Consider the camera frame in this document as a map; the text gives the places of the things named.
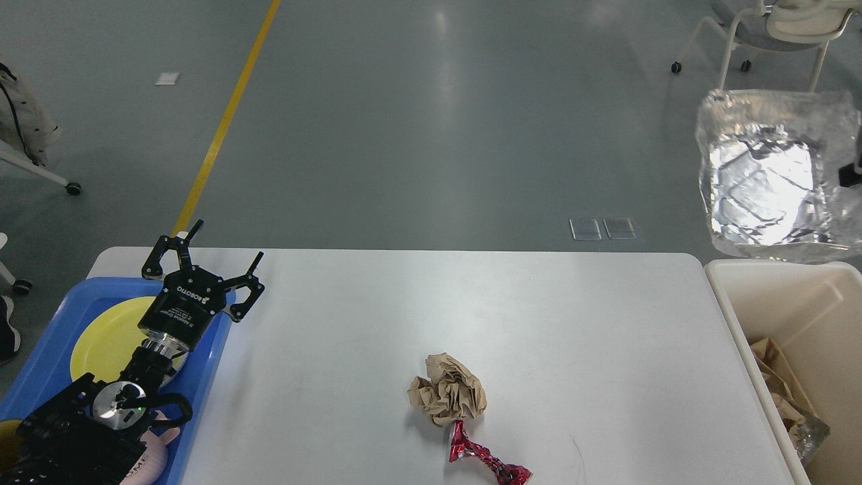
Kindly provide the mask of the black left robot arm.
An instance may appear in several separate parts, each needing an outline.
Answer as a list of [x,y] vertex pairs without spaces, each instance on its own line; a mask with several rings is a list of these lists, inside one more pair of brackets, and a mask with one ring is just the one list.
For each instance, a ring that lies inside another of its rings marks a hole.
[[263,252],[234,278],[194,264],[190,244],[202,226],[157,240],[141,268],[162,284],[137,323],[143,340],[110,383],[84,373],[22,420],[18,460],[3,484],[119,484],[143,457],[145,433],[192,420],[189,400],[162,389],[175,360],[196,349],[219,314],[240,322],[265,289],[255,274]]

